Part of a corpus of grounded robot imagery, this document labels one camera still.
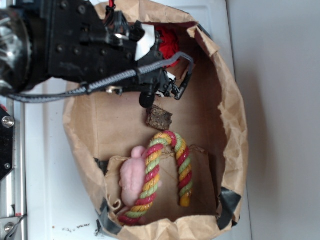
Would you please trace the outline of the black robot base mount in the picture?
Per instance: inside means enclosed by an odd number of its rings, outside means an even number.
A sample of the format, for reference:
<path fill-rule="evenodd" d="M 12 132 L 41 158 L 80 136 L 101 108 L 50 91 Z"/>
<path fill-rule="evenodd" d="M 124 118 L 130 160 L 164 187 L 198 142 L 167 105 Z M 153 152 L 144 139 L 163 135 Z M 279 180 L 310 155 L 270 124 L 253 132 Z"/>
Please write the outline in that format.
<path fill-rule="evenodd" d="M 0 181 L 13 170 L 15 119 L 0 105 Z"/>

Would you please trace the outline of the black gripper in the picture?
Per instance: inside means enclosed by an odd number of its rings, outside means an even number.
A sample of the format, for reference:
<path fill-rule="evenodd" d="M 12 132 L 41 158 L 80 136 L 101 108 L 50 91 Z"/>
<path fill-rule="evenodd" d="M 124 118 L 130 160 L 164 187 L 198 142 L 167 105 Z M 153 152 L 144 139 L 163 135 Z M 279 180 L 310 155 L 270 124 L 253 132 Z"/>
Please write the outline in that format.
<path fill-rule="evenodd" d="M 139 92 L 144 108 L 153 105 L 156 95 L 179 100 L 183 88 L 167 67 L 182 54 L 164 59 L 153 25 L 129 24 L 121 11 L 111 7 L 106 16 L 106 22 L 100 20 L 89 1 L 50 1 L 47 74 L 79 83 L 74 95 Z"/>

